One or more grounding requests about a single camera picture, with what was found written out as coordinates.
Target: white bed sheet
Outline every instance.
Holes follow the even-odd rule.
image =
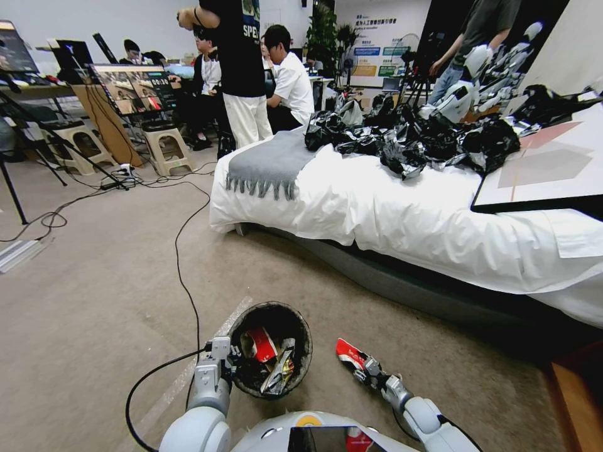
[[[219,160],[210,224],[219,232],[253,222],[308,239],[356,241],[476,286],[530,294],[603,328],[603,223],[575,210],[486,215],[469,207],[480,177],[425,168],[402,181],[376,157],[342,157],[324,146],[296,179],[296,198],[226,190],[233,156]]]

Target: shoe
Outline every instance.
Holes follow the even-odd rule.
[[[193,151],[202,151],[203,149],[211,148],[212,142],[208,139],[206,140],[195,140],[193,143]]]

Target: blanket fringe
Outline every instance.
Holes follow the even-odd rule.
[[[245,186],[247,186],[247,194],[253,196],[257,194],[258,198],[264,198],[272,186],[274,200],[280,199],[280,188],[283,187],[285,193],[285,199],[292,201],[295,199],[295,182],[294,181],[268,181],[268,180],[244,180],[242,178],[233,178],[230,173],[226,174],[226,190],[239,191],[245,193]]]

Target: fan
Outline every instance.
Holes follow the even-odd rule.
[[[405,74],[408,72],[410,62],[416,58],[416,50],[419,47],[419,37],[414,33],[408,33],[402,37],[394,47],[394,52],[391,57],[392,64],[396,65],[399,74],[400,68],[405,67]]]
[[[339,66],[339,73],[346,77],[347,85],[350,86],[350,80],[352,78],[352,72],[354,68],[358,66],[358,57],[354,54],[353,50],[349,50],[341,58],[341,64]]]

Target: white wall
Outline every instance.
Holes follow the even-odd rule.
[[[259,0],[260,33],[274,24],[283,25],[291,34],[293,47],[303,47],[310,26],[313,0],[302,8],[302,0]]]
[[[537,83],[559,94],[582,91],[603,75],[603,2],[570,0],[559,22],[526,74],[519,92]],[[513,109],[524,98],[514,100]]]
[[[92,34],[100,32],[117,59],[124,56],[123,41],[130,38],[142,51],[157,50],[168,58],[196,53],[190,31],[178,26],[176,12],[196,0],[1,0],[0,16],[12,21],[32,48],[46,46],[47,38],[86,41],[92,60],[107,62]],[[30,51],[40,70],[53,65],[52,53]]]
[[[356,47],[380,47],[379,56],[360,56],[360,65],[377,66],[390,65],[383,56],[385,46],[395,46],[396,38],[402,38],[408,33],[414,33],[419,38],[429,12],[431,0],[336,0],[335,13],[339,25],[349,23],[356,27],[358,16],[361,20],[396,18],[395,24],[368,26],[362,31],[361,37],[356,41]],[[381,77],[352,77],[352,85],[382,87]]]

